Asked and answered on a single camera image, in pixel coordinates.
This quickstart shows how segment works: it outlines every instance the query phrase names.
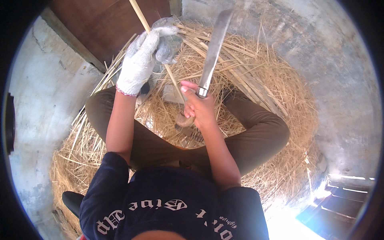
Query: knee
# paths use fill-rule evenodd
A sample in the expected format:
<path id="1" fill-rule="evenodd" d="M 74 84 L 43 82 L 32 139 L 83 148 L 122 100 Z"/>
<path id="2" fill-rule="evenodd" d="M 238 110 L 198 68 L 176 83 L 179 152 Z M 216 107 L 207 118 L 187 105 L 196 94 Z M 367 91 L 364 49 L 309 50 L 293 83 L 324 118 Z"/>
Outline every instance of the knee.
<path id="1" fill-rule="evenodd" d="M 280 138 L 281 138 L 282 144 L 286 145 L 289 141 L 289 137 L 290 137 L 291 133 L 290 133 L 288 125 L 285 123 L 285 121 L 283 119 L 281 120 L 281 124 L 279 127 L 279 133 L 280 133 Z"/>
<path id="2" fill-rule="evenodd" d="M 108 89 L 101 90 L 96 94 L 93 94 L 85 102 L 85 112 L 87 116 L 97 113 L 101 106 L 113 106 L 116 89 L 111 87 Z"/>

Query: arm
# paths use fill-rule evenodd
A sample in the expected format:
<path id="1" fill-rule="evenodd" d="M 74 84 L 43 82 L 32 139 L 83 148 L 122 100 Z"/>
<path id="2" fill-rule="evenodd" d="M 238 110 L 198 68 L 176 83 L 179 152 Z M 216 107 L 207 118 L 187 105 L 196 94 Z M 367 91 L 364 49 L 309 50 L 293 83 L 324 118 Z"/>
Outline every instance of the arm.
<path id="1" fill-rule="evenodd" d="M 119 154 L 129 164 L 133 143 L 133 125 L 136 96 L 150 77 L 155 57 L 158 61 L 169 62 L 169 49 L 166 41 L 158 46 L 160 37 L 176 34 L 175 26 L 163 26 L 142 33 L 133 41 L 124 57 L 122 70 L 116 83 L 116 95 L 111 118 L 109 119 L 106 147 L 107 152 Z"/>
<path id="2" fill-rule="evenodd" d="M 135 103 L 135 96 L 116 92 L 105 141 L 107 152 L 119 154 L 128 164 L 133 142 Z"/>
<path id="3" fill-rule="evenodd" d="M 188 98 L 184 114 L 187 118 L 196 117 L 195 125 L 203 135 L 216 185 L 221 191 L 241 186 L 240 171 L 217 125 L 212 95 L 200 99 L 192 91 L 197 90 L 197 84 L 188 81 L 181 81 L 181 84 L 181 91 Z"/>

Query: concrete floor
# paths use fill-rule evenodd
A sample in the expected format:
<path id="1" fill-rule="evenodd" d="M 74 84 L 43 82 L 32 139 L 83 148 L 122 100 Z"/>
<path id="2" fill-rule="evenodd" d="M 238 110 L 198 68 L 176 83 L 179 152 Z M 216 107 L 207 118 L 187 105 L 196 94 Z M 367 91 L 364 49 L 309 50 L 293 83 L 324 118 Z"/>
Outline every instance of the concrete floor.
<path id="1" fill-rule="evenodd" d="M 103 74 L 70 48 L 40 17 L 15 60 L 15 151 L 10 155 L 19 198 L 44 239 L 66 239 L 53 218 L 49 178 L 53 151 Z"/>

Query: bamboo stick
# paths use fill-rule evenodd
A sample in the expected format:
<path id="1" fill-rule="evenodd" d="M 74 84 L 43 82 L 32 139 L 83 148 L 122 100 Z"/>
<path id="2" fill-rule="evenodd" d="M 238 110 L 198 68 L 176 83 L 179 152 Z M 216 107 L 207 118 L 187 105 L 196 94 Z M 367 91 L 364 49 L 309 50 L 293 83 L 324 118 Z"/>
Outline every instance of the bamboo stick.
<path id="1" fill-rule="evenodd" d="M 129 0 L 133 9 L 135 10 L 137 16 L 139 17 L 140 21 L 141 21 L 141 24 L 144 26 L 144 29 L 147 33 L 150 32 L 151 28 L 149 27 L 149 24 L 147 22 L 147 20 L 145 19 L 142 11 L 140 10 L 140 7 L 139 5 L 137 4 L 136 0 Z M 180 90 L 180 86 L 179 84 L 177 83 L 175 77 L 173 76 L 172 74 L 172 71 L 170 69 L 170 66 L 168 64 L 164 64 L 164 67 L 166 68 L 167 70 L 167 73 L 169 75 L 169 77 L 171 78 L 173 84 L 175 85 L 176 89 L 177 89 L 177 92 L 178 94 L 180 95 L 180 98 L 183 100 L 183 102 L 185 103 L 185 100 L 184 100 L 184 97 L 183 97 L 183 94 L 181 93 L 181 90 Z"/>

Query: gloved hand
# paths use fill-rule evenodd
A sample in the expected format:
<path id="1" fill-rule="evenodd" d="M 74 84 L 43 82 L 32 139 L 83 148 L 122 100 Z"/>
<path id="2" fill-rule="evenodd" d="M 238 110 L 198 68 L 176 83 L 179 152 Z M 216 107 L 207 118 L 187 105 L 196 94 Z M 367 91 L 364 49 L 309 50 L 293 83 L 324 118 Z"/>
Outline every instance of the gloved hand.
<path id="1" fill-rule="evenodd" d="M 162 63 L 175 63 L 172 54 L 169 53 L 172 48 L 161 39 L 176 34 L 178 30 L 175 26 L 156 27 L 148 34 L 143 32 L 129 45 L 116 83 L 116 90 L 119 93 L 137 96 L 152 74 L 155 58 Z"/>

